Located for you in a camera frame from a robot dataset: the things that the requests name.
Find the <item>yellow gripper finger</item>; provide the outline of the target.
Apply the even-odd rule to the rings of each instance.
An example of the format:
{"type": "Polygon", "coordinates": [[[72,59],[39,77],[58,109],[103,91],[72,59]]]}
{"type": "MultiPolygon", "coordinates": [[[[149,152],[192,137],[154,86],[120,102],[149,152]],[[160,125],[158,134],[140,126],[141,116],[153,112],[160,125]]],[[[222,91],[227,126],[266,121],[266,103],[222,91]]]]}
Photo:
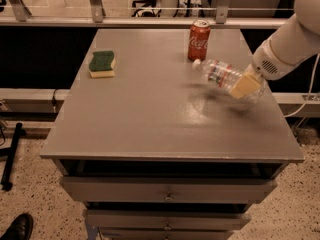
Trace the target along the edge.
{"type": "Polygon", "coordinates": [[[261,83],[258,79],[254,75],[246,73],[234,84],[230,90],[230,95],[236,99],[240,99],[258,90],[260,87],[261,83]]]}
{"type": "Polygon", "coordinates": [[[255,72],[254,67],[251,64],[249,64],[244,70],[244,73],[253,74],[254,72],[255,72]]]}

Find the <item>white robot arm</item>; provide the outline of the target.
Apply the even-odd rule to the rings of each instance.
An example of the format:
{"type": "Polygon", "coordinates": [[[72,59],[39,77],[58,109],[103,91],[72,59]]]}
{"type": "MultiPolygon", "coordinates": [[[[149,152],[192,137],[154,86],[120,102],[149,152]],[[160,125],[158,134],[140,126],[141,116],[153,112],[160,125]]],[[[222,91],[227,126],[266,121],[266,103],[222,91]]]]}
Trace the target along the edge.
{"type": "Polygon", "coordinates": [[[265,80],[279,80],[319,53],[320,0],[295,0],[294,14],[257,48],[228,92],[243,98],[259,90],[265,80]]]}

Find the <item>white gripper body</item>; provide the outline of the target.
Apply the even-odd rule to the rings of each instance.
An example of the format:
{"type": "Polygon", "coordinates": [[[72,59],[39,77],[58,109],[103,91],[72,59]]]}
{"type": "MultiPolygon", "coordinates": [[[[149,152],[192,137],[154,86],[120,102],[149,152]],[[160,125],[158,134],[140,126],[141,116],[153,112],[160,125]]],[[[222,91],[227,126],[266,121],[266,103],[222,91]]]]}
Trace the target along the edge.
{"type": "Polygon", "coordinates": [[[274,54],[270,39],[257,48],[252,57],[252,65],[266,80],[279,80],[290,72],[290,66],[274,54]]]}

